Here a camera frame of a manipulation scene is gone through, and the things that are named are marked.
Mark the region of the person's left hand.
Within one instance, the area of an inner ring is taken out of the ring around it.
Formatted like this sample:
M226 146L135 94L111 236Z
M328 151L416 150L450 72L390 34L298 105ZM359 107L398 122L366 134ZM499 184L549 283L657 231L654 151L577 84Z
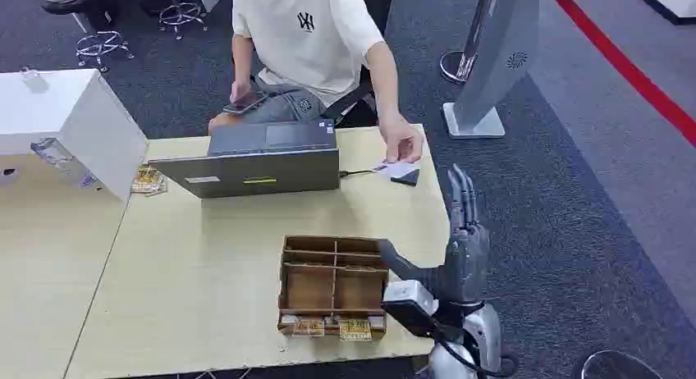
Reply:
M383 114L378 129L386 145L389 163L416 163L423 153L424 137L399 113Z

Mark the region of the person's right hand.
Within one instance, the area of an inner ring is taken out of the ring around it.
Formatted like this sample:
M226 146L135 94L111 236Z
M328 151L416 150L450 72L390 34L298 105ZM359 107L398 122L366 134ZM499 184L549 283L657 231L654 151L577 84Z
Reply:
M230 103L235 103L245 95L247 95L251 90L251 83L249 79L235 80L231 85L231 93L229 96Z

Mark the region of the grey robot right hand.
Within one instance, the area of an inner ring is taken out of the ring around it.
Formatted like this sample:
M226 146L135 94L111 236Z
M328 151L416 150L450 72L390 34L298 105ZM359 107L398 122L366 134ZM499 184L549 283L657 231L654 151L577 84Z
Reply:
M388 240L379 240L382 263L401 280L419 281L442 302L474 304L486 284L490 234L480 221L479 193L471 177L454 163L447 170L451 184L450 234L443 264L416 267L399 255Z

